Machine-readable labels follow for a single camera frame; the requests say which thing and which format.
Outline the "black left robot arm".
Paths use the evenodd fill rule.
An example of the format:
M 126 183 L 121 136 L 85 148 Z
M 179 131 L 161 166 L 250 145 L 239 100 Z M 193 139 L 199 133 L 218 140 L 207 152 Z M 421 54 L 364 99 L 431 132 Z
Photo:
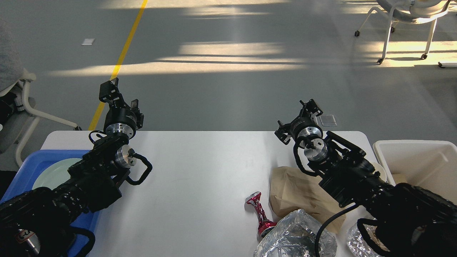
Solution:
M 88 241 L 76 256 L 87 256 L 95 235 L 72 223 L 82 213 L 108 208 L 121 198 L 124 182 L 140 185 L 152 171 L 151 162 L 129 146 L 144 122 L 138 99 L 127 104 L 116 77 L 101 84 L 99 100 L 109 105 L 104 129 L 96 130 L 93 149 L 68 168 L 70 179 L 55 189 L 38 187 L 1 204 L 2 257 L 66 257 L 78 235 Z

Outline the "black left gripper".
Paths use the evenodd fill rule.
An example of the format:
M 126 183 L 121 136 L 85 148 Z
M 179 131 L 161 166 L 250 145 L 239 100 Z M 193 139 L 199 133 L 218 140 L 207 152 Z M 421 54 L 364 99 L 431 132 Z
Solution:
M 99 100 L 109 106 L 104 123 L 106 135 L 123 133 L 131 139 L 135 136 L 136 130 L 143 127 L 144 115 L 139 109 L 139 100 L 132 100 L 130 109 L 125 109 L 127 104 L 119 91 L 119 78 L 100 84 Z

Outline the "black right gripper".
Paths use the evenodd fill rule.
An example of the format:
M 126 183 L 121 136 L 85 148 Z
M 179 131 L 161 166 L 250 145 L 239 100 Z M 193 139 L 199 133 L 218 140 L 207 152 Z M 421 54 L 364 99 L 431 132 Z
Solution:
M 284 145 L 288 145 L 291 140 L 297 140 L 301 136 L 305 138 L 322 138 L 323 136 L 322 129 L 315 122 L 315 119 L 323 114 L 321 108 L 314 99 L 299 102 L 302 104 L 299 117 L 287 124 L 280 120 L 277 121 L 278 129 L 275 131 L 275 135 Z

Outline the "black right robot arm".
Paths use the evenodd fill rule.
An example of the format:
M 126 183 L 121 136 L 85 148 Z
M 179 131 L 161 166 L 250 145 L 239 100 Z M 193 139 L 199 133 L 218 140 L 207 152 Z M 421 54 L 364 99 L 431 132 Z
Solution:
M 299 115 L 278 122 L 275 135 L 287 145 L 302 173 L 320 177 L 319 186 L 345 214 L 363 206 L 373 219 L 357 227 L 369 247 L 384 257 L 456 256 L 456 205 L 439 194 L 408 183 L 391 185 L 365 158 L 365 151 L 341 136 L 324 133 L 315 122 L 318 104 L 300 101 Z

